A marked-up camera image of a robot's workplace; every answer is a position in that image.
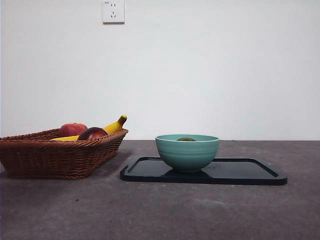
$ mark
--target black tray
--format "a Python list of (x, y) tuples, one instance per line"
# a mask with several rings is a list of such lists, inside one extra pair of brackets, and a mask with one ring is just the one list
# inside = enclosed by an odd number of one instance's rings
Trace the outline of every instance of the black tray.
[(287, 177), (267, 163), (251, 158), (215, 158), (201, 171), (179, 172), (160, 157), (141, 157), (120, 172), (120, 178), (131, 182), (284, 185)]

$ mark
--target wall socket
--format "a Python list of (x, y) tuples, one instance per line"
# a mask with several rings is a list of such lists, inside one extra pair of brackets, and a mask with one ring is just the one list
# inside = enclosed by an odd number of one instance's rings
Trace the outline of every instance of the wall socket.
[(105, 0), (102, 3), (102, 22), (104, 24), (124, 24), (125, 0)]

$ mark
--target yellow banana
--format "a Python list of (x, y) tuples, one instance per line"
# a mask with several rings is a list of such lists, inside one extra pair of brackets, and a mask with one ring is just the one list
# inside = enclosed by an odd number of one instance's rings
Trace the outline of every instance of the yellow banana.
[(118, 121), (115, 121), (107, 126), (105, 126), (103, 128), (103, 130), (105, 130), (109, 135), (113, 134), (115, 132), (121, 131), (122, 130), (122, 126), (124, 125), (124, 123), (127, 121), (127, 116), (126, 115), (122, 115)]
[(57, 138), (54, 138), (54, 139), (51, 139), (51, 140), (54, 140), (54, 141), (75, 141), (78, 139), (78, 135), (75, 135), (75, 136), (64, 136), (64, 137), (57, 137)]
[[(115, 132), (121, 131), (122, 127), (124, 125), (124, 123), (127, 121), (127, 116), (126, 115), (122, 115), (118, 121), (115, 121), (107, 126), (105, 126), (103, 128), (103, 130), (105, 130), (108, 135), (111, 135)], [(64, 136), (64, 137), (57, 137), (57, 138), (53, 138), (51, 140), (54, 141), (76, 141), (78, 139), (79, 135), (75, 135), (75, 136)]]

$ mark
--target red apple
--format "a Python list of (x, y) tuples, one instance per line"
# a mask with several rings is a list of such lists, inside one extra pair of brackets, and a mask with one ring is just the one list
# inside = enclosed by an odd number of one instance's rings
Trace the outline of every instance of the red apple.
[(95, 138), (99, 138), (107, 135), (108, 133), (105, 130), (103, 130), (101, 127), (93, 126), (83, 131), (78, 137), (78, 140), (95, 139)]
[(87, 130), (87, 126), (83, 123), (66, 123), (63, 124), (59, 130), (58, 137), (69, 137), (69, 136), (75, 136), (80, 135), (84, 130)]

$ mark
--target teal bowl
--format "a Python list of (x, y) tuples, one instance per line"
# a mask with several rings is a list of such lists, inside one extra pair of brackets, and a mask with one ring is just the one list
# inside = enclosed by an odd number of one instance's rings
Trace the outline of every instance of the teal bowl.
[[(192, 138), (195, 141), (178, 141)], [(155, 138), (162, 160), (179, 172), (197, 172), (216, 157), (220, 139), (216, 136), (194, 134), (169, 134)]]

